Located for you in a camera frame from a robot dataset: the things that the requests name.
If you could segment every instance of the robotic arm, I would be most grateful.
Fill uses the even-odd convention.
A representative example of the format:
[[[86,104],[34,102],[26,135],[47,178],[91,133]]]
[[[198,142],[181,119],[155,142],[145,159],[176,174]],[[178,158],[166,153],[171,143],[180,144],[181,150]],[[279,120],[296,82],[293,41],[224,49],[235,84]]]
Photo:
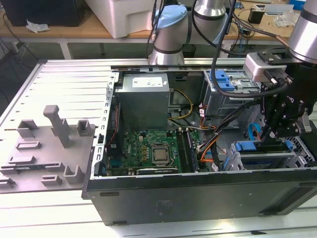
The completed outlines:
[[[149,63],[183,64],[183,45],[205,42],[195,30],[192,19],[208,39],[215,40],[223,30],[226,21],[224,1],[198,0],[195,9],[191,12],[187,12],[184,6],[166,6],[159,18],[158,32],[155,33],[156,36],[153,39],[154,50]]]
[[[262,91],[278,87],[281,79],[288,82],[283,93],[262,98],[263,144],[316,130],[308,119],[317,102],[316,62],[317,2],[307,0],[289,38],[288,49],[247,55],[244,69],[254,81],[262,82]]]

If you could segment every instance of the motherboard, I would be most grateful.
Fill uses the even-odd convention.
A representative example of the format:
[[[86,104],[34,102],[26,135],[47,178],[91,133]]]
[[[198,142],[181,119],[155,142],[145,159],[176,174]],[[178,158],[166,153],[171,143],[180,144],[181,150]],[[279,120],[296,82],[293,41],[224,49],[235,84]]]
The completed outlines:
[[[198,170],[195,151],[200,143],[196,130],[126,131],[123,156],[120,161],[113,158],[111,167],[127,175],[184,173],[189,168],[194,172]]]

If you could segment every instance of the plastic bag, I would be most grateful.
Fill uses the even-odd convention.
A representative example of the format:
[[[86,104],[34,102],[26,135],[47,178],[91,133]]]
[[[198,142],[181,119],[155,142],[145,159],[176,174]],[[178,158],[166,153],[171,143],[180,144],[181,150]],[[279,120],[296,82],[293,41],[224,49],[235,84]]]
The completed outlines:
[[[295,26],[298,18],[298,13],[295,13],[294,10],[289,10],[283,13],[283,15],[276,16],[273,20],[273,23],[277,27]]]
[[[26,25],[26,28],[28,28],[30,31],[33,31],[34,33],[38,33],[40,31],[49,31],[49,26],[47,24],[35,24],[35,23],[32,23],[28,20],[27,21],[27,25]]]

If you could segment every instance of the side panel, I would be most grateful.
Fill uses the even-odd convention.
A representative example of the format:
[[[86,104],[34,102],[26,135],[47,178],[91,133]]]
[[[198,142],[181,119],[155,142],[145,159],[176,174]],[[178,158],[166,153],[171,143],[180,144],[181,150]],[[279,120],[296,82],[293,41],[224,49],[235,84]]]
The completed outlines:
[[[298,176],[295,177],[299,181],[282,182],[280,179],[280,181],[270,182],[267,178],[266,182],[252,182],[253,179],[250,179],[250,182],[242,182],[245,179],[244,176],[239,174],[213,176],[215,183],[221,177],[223,182],[211,184],[212,180],[209,179],[212,177],[206,175],[205,179],[209,181],[209,184],[206,182],[200,185],[195,184],[200,176],[175,176],[174,178],[167,176],[161,178],[162,188],[147,189],[146,182],[143,183],[141,180],[145,179],[149,186],[153,186],[155,182],[151,181],[151,178],[129,178],[131,189],[91,190],[89,187],[92,181],[90,181],[88,195],[103,222],[106,225],[115,225],[285,215],[317,193],[317,183],[310,179],[300,181]],[[172,186],[175,178],[184,179],[183,184],[187,184],[185,180],[191,178],[192,186],[164,187],[163,180],[167,183],[170,180]],[[115,186],[118,182],[115,180],[120,178],[102,179],[98,182],[106,184],[112,181],[114,182],[112,185]]]

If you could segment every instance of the yellow cable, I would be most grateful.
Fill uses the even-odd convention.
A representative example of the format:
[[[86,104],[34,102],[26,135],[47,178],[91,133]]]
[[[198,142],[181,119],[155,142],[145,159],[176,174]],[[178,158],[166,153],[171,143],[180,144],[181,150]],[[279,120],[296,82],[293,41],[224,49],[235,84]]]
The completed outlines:
[[[176,118],[168,118],[168,119],[174,120],[174,119],[183,119],[183,118],[189,117],[190,114],[193,112],[193,103],[192,103],[192,101],[190,101],[189,97],[187,97],[186,94],[183,93],[182,91],[180,91],[179,89],[174,89],[174,91],[179,92],[181,95],[183,95],[188,100],[188,102],[190,103],[190,110],[189,110],[188,114],[186,114],[186,115],[183,115],[181,117],[176,117]]]

